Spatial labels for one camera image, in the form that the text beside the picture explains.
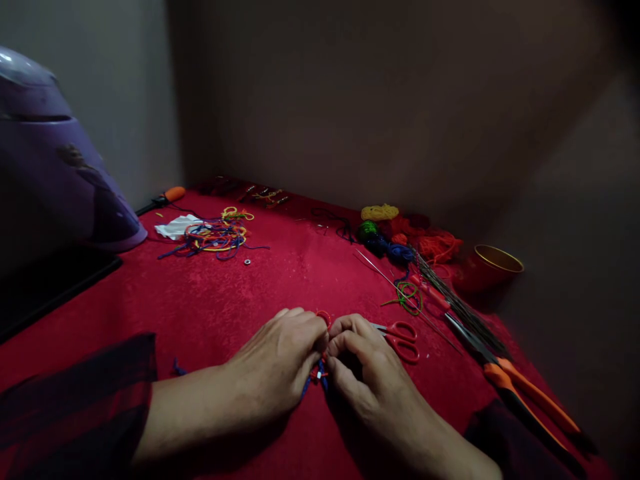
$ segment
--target white paper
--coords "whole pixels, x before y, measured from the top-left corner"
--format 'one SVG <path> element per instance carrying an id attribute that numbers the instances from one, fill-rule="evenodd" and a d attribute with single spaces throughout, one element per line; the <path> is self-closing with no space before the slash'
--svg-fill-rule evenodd
<path id="1" fill-rule="evenodd" d="M 201 221 L 202 220 L 194 217 L 192 214 L 182 215 L 166 225 L 156 225 L 155 230 L 163 237 L 170 238 L 171 240 L 180 240 L 184 236 L 185 229 L 188 226 Z"/>

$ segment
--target green yarn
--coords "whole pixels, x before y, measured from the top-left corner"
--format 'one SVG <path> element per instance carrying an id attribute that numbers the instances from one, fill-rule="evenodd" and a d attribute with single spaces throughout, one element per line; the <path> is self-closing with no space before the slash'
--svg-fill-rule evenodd
<path id="1" fill-rule="evenodd" d="M 420 311 L 422 310 L 422 306 L 424 305 L 424 298 L 422 297 L 422 292 L 420 292 L 418 287 L 411 282 L 399 282 L 396 287 L 399 289 L 399 291 L 396 290 L 398 294 L 398 300 L 389 300 L 388 302 L 384 302 L 380 306 L 383 307 L 391 303 L 399 303 L 400 305 L 402 305 L 402 308 L 404 308 L 404 310 L 408 311 L 414 317 L 420 315 Z M 418 310 L 411 306 L 407 298 L 413 300 L 416 307 L 418 307 Z"/>
<path id="2" fill-rule="evenodd" d="M 365 220 L 358 227 L 358 231 L 355 236 L 358 237 L 358 240 L 360 240 L 361 243 L 364 243 L 366 240 L 369 240 L 379 234 L 380 229 L 378 226 L 371 220 Z"/>

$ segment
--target orange yarn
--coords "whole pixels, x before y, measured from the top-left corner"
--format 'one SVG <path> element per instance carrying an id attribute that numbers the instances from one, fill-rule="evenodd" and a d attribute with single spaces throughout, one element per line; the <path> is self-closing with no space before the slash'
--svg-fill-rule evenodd
<path id="1" fill-rule="evenodd" d="M 415 249 L 430 263 L 446 263 L 458 253 L 462 243 L 450 232 L 430 227 L 426 235 L 416 239 Z"/>
<path id="2" fill-rule="evenodd" d="M 407 236 L 404 233 L 396 233 L 391 237 L 391 243 L 398 243 L 404 247 L 407 246 Z"/>

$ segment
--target forearm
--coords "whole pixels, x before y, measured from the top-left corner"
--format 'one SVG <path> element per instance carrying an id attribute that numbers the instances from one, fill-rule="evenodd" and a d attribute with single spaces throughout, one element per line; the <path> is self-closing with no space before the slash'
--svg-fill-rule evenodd
<path id="1" fill-rule="evenodd" d="M 418 471 L 426 479 L 501 479 L 498 465 L 465 440 L 431 407 Z"/>
<path id="2" fill-rule="evenodd" d="M 155 382 L 147 424 L 132 463 L 165 457 L 227 434 L 237 422 L 237 405 L 225 376 L 222 365 Z"/>

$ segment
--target gold rim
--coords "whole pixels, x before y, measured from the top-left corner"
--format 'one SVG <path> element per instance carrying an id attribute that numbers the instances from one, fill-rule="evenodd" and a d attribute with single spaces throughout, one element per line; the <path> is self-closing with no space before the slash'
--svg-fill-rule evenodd
<path id="1" fill-rule="evenodd" d="M 502 256 L 504 256 L 504 259 L 507 260 L 506 263 L 511 263 L 512 265 L 510 266 L 504 266 L 504 265 L 500 265 L 498 263 L 496 263 L 494 260 L 490 260 L 489 258 L 487 258 L 487 252 L 484 252 L 484 254 L 482 254 L 482 252 L 480 252 L 478 250 L 478 248 L 480 249 L 488 249 L 494 253 L 498 253 Z M 508 271 L 511 273 L 522 273 L 525 270 L 525 266 L 522 264 L 522 262 L 520 260 L 518 260 L 516 257 L 514 257 L 513 255 L 505 252 L 504 250 L 500 250 L 496 247 L 492 247 L 490 245 L 476 245 L 473 249 L 476 254 L 482 258 L 482 260 L 484 260 L 485 262 L 487 262 L 488 264 L 500 269 L 500 270 L 504 270 L 504 271 Z"/>

